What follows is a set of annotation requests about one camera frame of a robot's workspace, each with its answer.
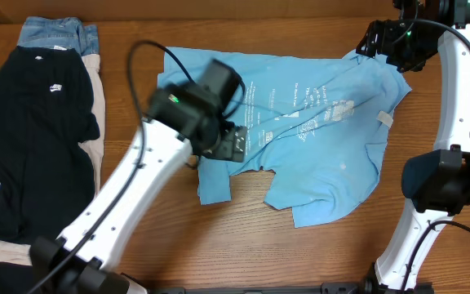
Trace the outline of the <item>light blue printed t-shirt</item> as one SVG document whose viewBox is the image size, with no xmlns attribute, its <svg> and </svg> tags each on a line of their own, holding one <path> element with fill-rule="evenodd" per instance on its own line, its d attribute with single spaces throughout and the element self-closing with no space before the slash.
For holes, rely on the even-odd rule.
<svg viewBox="0 0 470 294">
<path fill-rule="evenodd" d="M 271 171 L 264 201 L 291 209 L 296 227 L 345 217 L 379 183 L 394 109 L 410 86 L 384 56 L 349 52 L 339 59 L 301 59 L 173 47 L 157 83 L 197 79 L 212 60 L 234 68 L 245 84 L 230 103 L 247 128 L 240 163 L 202 158 L 202 204 L 231 198 L 230 180 Z"/>
</svg>

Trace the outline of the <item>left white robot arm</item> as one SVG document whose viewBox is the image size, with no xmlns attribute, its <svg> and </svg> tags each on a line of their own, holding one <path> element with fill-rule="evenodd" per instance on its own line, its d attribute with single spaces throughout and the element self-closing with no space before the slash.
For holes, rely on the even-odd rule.
<svg viewBox="0 0 470 294">
<path fill-rule="evenodd" d="M 146 293 L 117 274 L 132 233 L 167 181 L 188 158 L 240 162 L 245 127 L 225 113 L 242 79 L 212 60 L 196 82 L 157 89 L 122 161 L 84 211 L 51 241 L 38 238 L 29 256 L 32 293 Z"/>
</svg>

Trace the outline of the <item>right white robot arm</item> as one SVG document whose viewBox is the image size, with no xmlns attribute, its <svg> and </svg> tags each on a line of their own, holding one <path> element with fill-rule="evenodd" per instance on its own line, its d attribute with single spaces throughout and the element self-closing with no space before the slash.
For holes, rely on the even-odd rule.
<svg viewBox="0 0 470 294">
<path fill-rule="evenodd" d="M 409 159 L 405 205 L 383 254 L 352 293 L 430 293 L 417 276 L 440 232 L 470 205 L 470 1 L 395 0 L 397 20 L 370 23 L 360 55 L 384 55 L 401 73 L 441 61 L 441 113 L 431 152 Z"/>
</svg>

